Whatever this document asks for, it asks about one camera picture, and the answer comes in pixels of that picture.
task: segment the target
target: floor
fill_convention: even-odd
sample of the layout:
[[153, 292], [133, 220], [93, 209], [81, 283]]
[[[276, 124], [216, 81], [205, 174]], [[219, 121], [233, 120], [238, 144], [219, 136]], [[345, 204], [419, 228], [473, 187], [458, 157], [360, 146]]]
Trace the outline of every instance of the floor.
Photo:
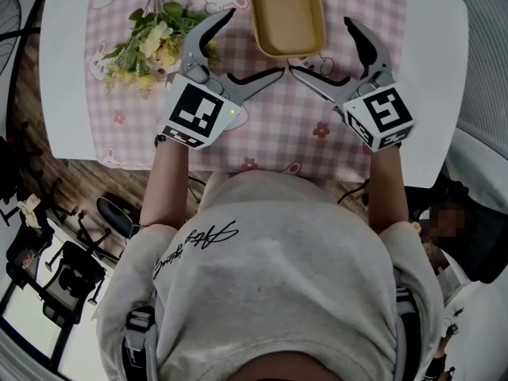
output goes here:
[[[33, 26], [40, 26], [43, 8], [44, 4], [40, 8]], [[37, 171], [44, 171], [42, 180], [47, 189], [57, 178], [62, 179], [63, 182], [56, 191], [56, 202], [67, 210], [76, 208], [83, 211], [86, 215], [83, 223], [90, 230], [92, 238], [97, 239], [107, 227], [95, 206], [97, 198], [105, 193], [111, 193], [120, 196], [135, 207], [141, 207], [149, 171], [111, 169], [95, 161], [58, 160], [52, 156], [40, 104], [39, 40], [39, 35], [30, 36], [25, 46], [17, 77], [16, 97], [11, 116], [13, 130], [20, 130], [25, 121], [29, 123], [29, 127], [25, 131], [28, 141], [27, 147], [36, 145], [43, 151], [42, 156], [33, 158], [33, 168]], [[28, 189], [39, 194], [34, 178], [27, 171], [23, 171], [22, 174]], [[193, 175], [205, 181], [209, 176], [206, 172], [193, 173]], [[355, 183], [330, 183], [331, 190], [337, 198], [358, 186]], [[200, 183], [189, 180], [187, 218], [195, 215], [202, 191], [203, 187]], [[346, 198], [342, 202], [342, 206], [366, 219], [367, 211], [360, 201], [361, 194], [360, 191]], [[77, 232], [77, 216], [68, 217], [64, 224]], [[106, 251], [117, 256], [124, 246], [125, 239], [115, 232], [102, 244]]]

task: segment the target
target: rectangular container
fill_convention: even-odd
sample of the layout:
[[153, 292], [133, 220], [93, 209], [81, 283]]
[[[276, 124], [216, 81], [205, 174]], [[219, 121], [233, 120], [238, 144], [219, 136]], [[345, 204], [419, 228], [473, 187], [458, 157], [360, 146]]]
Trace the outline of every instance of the rectangular container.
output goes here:
[[321, 0], [251, 0], [261, 51], [275, 58], [318, 54], [325, 47]]

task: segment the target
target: flower bouquet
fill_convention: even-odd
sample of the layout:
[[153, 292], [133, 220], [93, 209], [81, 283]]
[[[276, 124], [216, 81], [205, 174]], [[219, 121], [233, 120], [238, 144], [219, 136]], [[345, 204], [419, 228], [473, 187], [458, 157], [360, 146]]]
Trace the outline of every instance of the flower bouquet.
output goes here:
[[[144, 9], [137, 9], [129, 16], [134, 21], [133, 31], [126, 42], [104, 55], [111, 59], [105, 77], [106, 90], [116, 83], [125, 86], [136, 84], [142, 98], [147, 98], [157, 82], [157, 74], [165, 75], [165, 68], [175, 64], [187, 34], [202, 20], [206, 13], [197, 13], [177, 2], [148, 0]], [[217, 64], [215, 41], [206, 46], [210, 66]]]

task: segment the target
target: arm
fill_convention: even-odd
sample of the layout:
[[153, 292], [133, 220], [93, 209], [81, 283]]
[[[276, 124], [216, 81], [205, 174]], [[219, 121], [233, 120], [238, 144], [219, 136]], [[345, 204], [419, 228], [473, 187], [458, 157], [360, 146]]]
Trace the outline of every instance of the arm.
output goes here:
[[400, 153], [395, 145], [372, 155], [368, 197], [368, 224], [377, 233], [408, 220]]
[[174, 140], [160, 142], [144, 193], [140, 224], [182, 227], [187, 208], [189, 148]]

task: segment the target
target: fan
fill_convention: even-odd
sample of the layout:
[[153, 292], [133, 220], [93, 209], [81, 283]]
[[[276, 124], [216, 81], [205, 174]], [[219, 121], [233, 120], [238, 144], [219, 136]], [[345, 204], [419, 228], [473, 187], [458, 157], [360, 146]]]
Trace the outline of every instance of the fan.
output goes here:
[[0, 0], [0, 75], [9, 61], [21, 26], [21, 7], [18, 0]]

